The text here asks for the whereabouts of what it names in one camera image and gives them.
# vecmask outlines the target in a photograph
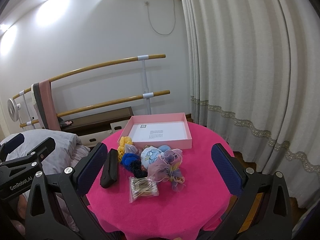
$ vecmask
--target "white paper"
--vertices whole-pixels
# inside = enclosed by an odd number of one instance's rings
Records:
[[[133,142],[173,141],[187,139],[184,122],[136,123],[129,137]]]

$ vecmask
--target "blue scrunchie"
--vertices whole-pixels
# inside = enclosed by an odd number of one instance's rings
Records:
[[[138,155],[133,153],[125,153],[120,164],[122,164],[128,171],[132,171],[130,164],[136,160],[140,160],[140,157]]]

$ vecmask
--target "metal bolt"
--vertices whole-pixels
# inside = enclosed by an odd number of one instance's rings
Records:
[[[42,171],[37,171],[37,172],[36,172],[36,177],[37,177],[37,178],[41,177],[41,175],[42,175]]]
[[[279,177],[279,178],[282,178],[282,177],[283,177],[283,174],[282,174],[281,172],[279,172],[279,171],[276,172],[276,175],[277,175],[277,177]]]
[[[254,173],[254,169],[253,168],[246,168],[245,171],[249,174],[253,174]]]
[[[71,167],[67,167],[67,168],[64,169],[64,173],[65,174],[69,174],[71,172],[72,172],[72,168]]]

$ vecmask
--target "pink table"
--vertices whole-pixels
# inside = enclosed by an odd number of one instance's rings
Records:
[[[201,228],[214,230],[219,225],[231,195],[212,162],[212,145],[221,143],[234,155],[215,132],[194,123],[188,125],[192,148],[183,150],[180,168],[186,186],[181,192],[174,192],[170,182],[160,182],[159,196],[141,197],[129,203],[129,177],[133,174],[119,164],[118,181],[103,189],[100,171],[87,198],[89,209],[105,231],[122,231],[127,240],[153,237],[194,240]],[[108,150],[117,149],[120,134],[118,131],[103,141]]]

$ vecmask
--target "black case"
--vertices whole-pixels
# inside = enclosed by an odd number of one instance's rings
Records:
[[[108,152],[107,160],[103,165],[100,185],[108,188],[117,181],[118,175],[118,151],[111,149]]]

